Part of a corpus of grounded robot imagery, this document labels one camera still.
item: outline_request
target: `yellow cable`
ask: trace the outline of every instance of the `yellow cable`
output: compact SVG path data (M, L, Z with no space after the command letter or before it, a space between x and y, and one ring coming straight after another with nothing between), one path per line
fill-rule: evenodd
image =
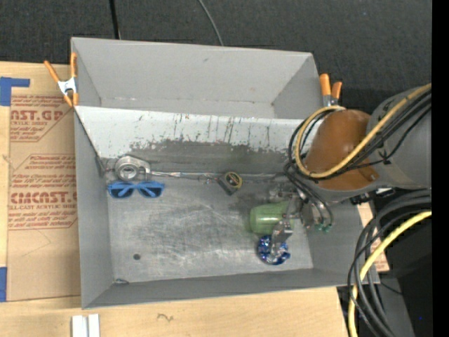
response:
M379 121L379 123L369 132L367 136L352 150L350 154L346 156L339 164L335 165L334 167L328 169L327 171L316 173L311 172L306 169L306 167L302 164L301 158L300 158L300 145L301 145L301 139L304 131L310 124L310 122L316 117L318 114L322 113L323 111L330 110L331 107L334 107L336 110L344 110L341 106L329 106L324 107L322 109L319 109L313 115L311 115L302 128L298 131L296 144L295 144L295 158L296 158L296 164L299 170L303 172L303 174L308 175L311 178L325 178L330 175L332 175L334 172L339 171L343 167L345 167L376 135L376 133L388 122L388 120L391 119L391 117L398 112L398 110L403 107L408 101L416 98L421 93L424 93L426 90L429 90L431 88L431 84L427 84L425 86L422 86L418 88L417 90L413 91L410 95L407 95L404 99L399 101L396 105L393 106L391 110L387 112L387 114Z
M408 230L410 227L415 225L416 223L424 220L425 218L428 218L432 215L431 211L425 211L421 212L412 218L409 218L406 222L402 223L398 228L396 228L392 233L390 233L380 244L377 246L377 248L370 254L368 259L366 260L365 264L360 270L360 280L363 281L366 274L368 273L370 267L375 262L376 258L390 245L400 234L402 234L405 230ZM357 299L358 296L358 289L357 286L354 285L352 287L352 294L355 299ZM351 337L357 337L357 329L356 329L356 322L355 322L355 311L356 306L351 299L349 301L349 308L348 308L348 327L349 332L351 334Z

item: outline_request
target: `green object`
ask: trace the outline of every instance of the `green object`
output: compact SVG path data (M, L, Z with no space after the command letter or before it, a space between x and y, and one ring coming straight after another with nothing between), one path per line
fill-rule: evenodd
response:
M287 212L288 201L277 202L275 204L265 204L254 207L250 211L251 230L256 234L271 234L273 227ZM292 229L295 227L293 220L290 220Z

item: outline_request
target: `blue tape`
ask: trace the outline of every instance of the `blue tape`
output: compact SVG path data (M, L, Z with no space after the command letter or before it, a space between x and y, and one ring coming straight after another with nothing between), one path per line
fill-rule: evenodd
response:
M29 79L14 79L12 77L0 77L1 106L11 106L12 87L29 87Z
M6 302L6 267L0 267L0 302Z

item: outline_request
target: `white plastic piece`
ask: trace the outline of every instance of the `white plastic piece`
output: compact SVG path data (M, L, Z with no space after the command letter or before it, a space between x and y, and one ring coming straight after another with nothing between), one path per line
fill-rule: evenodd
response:
M100 316L72 316L72 337L100 337Z

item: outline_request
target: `paper label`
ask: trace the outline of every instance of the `paper label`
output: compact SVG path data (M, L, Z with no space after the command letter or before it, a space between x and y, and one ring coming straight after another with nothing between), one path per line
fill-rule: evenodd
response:
M76 214L73 154L32 154L11 178L9 230L70 227Z
M59 96L13 96L11 142L39 141L68 111Z

